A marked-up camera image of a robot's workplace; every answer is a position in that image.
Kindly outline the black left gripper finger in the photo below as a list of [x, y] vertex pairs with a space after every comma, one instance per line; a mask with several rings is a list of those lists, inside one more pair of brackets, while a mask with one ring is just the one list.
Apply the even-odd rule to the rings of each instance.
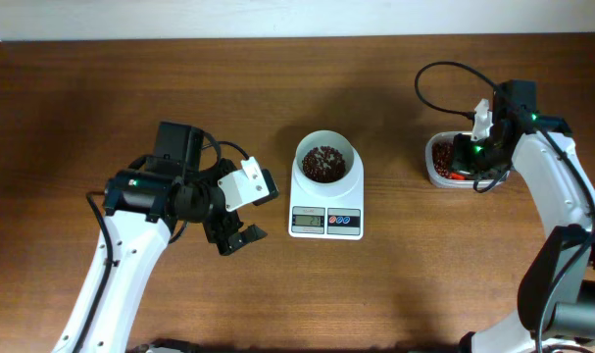
[[246, 244], [240, 232], [217, 241], [217, 248], [222, 256], [228, 256]]
[[268, 234], [256, 225], [250, 225], [241, 232], [242, 242], [250, 244], [265, 238]]

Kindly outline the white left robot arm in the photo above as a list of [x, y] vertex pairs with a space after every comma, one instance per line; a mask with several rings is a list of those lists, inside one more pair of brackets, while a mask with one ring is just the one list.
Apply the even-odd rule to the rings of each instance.
[[158, 157], [135, 161], [108, 180], [104, 203], [92, 209], [100, 228], [88, 274], [57, 341], [57, 352], [123, 352], [151, 273], [178, 225], [202, 225], [209, 243], [228, 256], [265, 237], [237, 211], [276, 198], [269, 170], [254, 158], [239, 167], [221, 159], [195, 172]]

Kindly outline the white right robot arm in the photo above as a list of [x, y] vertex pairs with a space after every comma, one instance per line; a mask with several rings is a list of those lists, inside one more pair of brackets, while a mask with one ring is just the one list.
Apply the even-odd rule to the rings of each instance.
[[495, 86], [453, 140], [450, 169], [484, 193], [511, 171], [523, 178], [545, 242], [521, 280], [518, 307], [491, 328], [466, 334], [462, 352], [589, 352], [595, 346], [595, 189], [572, 131], [536, 108], [536, 85]]

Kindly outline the red measuring scoop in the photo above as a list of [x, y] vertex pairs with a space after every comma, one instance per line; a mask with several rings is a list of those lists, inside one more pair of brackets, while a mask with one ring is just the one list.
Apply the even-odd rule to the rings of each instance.
[[453, 180], [467, 180], [465, 176], [456, 173], [449, 173], [447, 177]]

